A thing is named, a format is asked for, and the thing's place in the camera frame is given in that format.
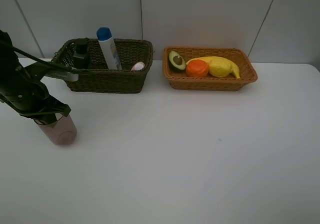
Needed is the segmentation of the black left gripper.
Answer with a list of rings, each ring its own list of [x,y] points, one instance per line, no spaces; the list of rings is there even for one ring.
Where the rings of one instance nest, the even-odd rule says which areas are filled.
[[[37,124],[55,126],[55,113],[67,117],[71,108],[49,94],[41,80],[34,79],[20,63],[0,65],[0,100],[20,116],[37,120]]]

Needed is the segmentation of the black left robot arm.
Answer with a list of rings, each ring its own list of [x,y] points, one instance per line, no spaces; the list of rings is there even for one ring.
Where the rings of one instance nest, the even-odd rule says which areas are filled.
[[[52,124],[57,114],[68,117],[71,112],[67,104],[49,94],[41,79],[51,71],[65,70],[39,60],[23,67],[8,33],[0,32],[0,101],[9,105],[20,116],[33,119],[40,124]]]

